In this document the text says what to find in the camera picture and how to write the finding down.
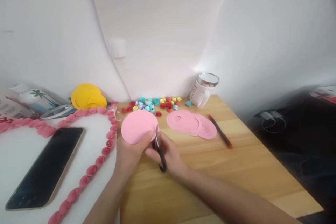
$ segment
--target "palm tree print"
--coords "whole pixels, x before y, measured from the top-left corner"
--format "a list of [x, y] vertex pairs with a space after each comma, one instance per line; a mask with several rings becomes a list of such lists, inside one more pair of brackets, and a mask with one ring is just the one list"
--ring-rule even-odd
[[32, 90], [34, 92], [32, 92], [30, 94], [35, 95], [35, 97], [39, 96], [41, 99], [42, 98], [47, 99], [50, 102], [51, 106], [54, 106], [54, 107], [59, 107], [60, 106], [58, 103], [54, 103], [53, 101], [51, 101], [47, 97], [45, 97], [46, 94], [42, 93], [40, 90], [34, 90], [34, 89], [32, 89]]

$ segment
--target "scissor handle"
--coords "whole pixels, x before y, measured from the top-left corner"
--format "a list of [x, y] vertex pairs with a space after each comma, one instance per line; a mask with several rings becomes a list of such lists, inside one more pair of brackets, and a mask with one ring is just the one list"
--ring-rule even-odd
[[157, 147], [157, 149], [155, 149], [155, 141], [152, 141], [152, 147], [153, 147], [153, 149], [154, 150], [156, 150], [158, 153], [159, 153], [159, 155], [160, 155], [160, 158], [161, 158], [161, 162], [162, 162], [162, 166], [161, 165], [159, 165], [159, 167], [160, 167], [160, 170], [164, 173], [164, 172], [166, 172], [166, 170], [167, 170], [167, 163], [166, 163], [166, 158], [164, 157], [165, 155], [163, 154], [163, 151], [162, 151], [162, 149], [158, 146]]

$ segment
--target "mug lid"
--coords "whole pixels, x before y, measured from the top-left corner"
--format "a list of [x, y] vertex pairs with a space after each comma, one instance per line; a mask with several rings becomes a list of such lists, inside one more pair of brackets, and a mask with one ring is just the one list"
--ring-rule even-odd
[[212, 73], [200, 73], [197, 82], [202, 86], [214, 88], [219, 83], [219, 77]]

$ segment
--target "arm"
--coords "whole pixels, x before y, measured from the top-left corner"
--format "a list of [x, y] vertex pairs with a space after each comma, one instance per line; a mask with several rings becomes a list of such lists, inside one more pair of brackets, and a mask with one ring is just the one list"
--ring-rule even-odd
[[132, 177], [141, 154], [150, 143], [154, 131], [148, 132], [136, 145], [126, 143], [122, 137], [117, 140], [117, 161], [114, 172], [92, 207], [83, 224], [114, 223], [126, 185]]
[[[163, 151], [165, 151], [167, 170], [172, 177], [194, 192], [227, 223], [300, 223], [268, 201], [250, 192], [188, 168], [181, 160], [174, 141], [162, 132], [159, 132], [159, 137]], [[160, 156], [153, 149], [147, 149], [145, 153], [157, 163], [161, 162]]]

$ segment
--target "yellow paper flower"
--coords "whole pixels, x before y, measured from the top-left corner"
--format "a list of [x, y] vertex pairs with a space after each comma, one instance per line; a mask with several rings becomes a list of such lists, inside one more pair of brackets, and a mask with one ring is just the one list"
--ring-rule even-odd
[[106, 107], [107, 101], [100, 89], [93, 84], [80, 84], [71, 94], [71, 102], [76, 109], [90, 109], [93, 107]]

